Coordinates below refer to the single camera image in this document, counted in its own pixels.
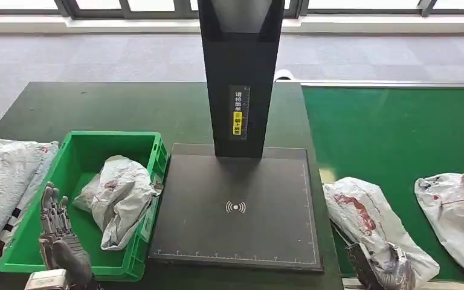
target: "red ink marking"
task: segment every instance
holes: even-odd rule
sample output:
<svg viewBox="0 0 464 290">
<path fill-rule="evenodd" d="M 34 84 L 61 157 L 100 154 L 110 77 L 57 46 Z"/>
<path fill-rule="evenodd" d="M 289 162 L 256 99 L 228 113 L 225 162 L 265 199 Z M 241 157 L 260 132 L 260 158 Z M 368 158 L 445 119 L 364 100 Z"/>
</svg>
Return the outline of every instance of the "red ink marking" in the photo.
<svg viewBox="0 0 464 290">
<path fill-rule="evenodd" d="M 104 188 L 114 190 L 117 187 L 117 185 L 118 185 L 118 181 L 117 180 L 112 180 L 112 181 L 109 181 L 108 183 L 106 183 L 104 185 Z"/>
<path fill-rule="evenodd" d="M 338 204 L 353 204 L 358 212 L 358 215 L 367 228 L 366 230 L 360 230 L 368 236 L 373 234 L 373 230 L 376 228 L 376 222 L 369 216 L 366 207 L 361 202 L 359 202 L 356 198 L 351 198 L 344 195 L 334 195 L 333 198 Z"/>
</svg>

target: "robotic hand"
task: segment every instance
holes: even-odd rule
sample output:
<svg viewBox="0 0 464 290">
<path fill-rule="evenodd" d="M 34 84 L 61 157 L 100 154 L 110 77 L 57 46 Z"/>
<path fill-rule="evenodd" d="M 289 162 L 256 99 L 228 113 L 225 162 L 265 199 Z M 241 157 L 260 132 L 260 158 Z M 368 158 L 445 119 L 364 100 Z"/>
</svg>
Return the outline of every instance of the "robotic hand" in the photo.
<svg viewBox="0 0 464 290">
<path fill-rule="evenodd" d="M 35 279 L 51 279 L 56 285 L 46 288 L 43 283 L 41 289 L 68 289 L 76 287 L 79 289 L 101 289 L 94 286 L 94 276 L 88 253 L 83 249 L 79 238 L 72 230 L 70 219 L 66 213 L 68 198 L 63 196 L 57 202 L 59 190 L 52 182 L 48 182 L 42 193 L 40 221 L 43 232 L 39 237 L 42 260 L 47 270 L 33 273 L 28 281 L 26 289 L 40 289 L 35 285 L 41 285 L 40 281 L 34 283 Z"/>
</svg>

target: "robot finger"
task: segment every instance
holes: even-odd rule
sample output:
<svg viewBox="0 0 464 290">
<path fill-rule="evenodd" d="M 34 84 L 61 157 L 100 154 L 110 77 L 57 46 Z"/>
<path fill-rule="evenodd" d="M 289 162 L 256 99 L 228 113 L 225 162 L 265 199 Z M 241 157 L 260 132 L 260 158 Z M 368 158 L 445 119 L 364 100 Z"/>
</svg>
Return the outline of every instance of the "robot finger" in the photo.
<svg viewBox="0 0 464 290">
<path fill-rule="evenodd" d="M 68 215 L 66 213 L 67 204 L 68 204 L 68 198 L 66 196 L 62 197 L 61 201 L 58 204 L 59 218 L 63 226 L 63 231 L 66 233 L 70 232 L 70 229 L 71 229 L 71 227 L 69 226 Z"/>
</svg>

